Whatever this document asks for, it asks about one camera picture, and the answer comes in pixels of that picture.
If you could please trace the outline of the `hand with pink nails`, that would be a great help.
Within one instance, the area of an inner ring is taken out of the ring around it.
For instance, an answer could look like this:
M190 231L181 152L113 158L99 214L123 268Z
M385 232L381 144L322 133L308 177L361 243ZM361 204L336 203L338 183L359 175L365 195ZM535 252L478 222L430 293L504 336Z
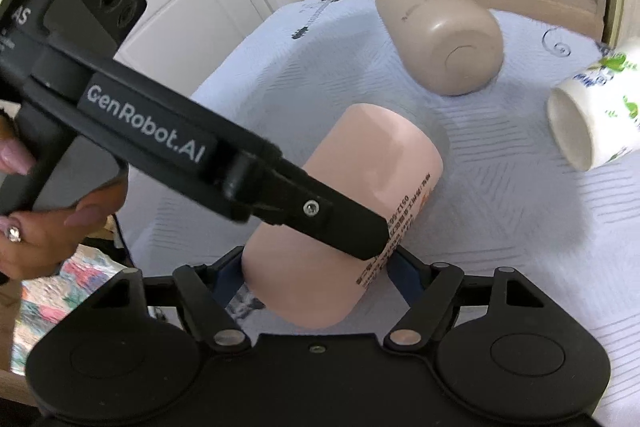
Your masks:
M1 273L14 281L50 277L86 237L101 231L107 218L122 208L127 190L127 178L122 176L70 208L3 216Z

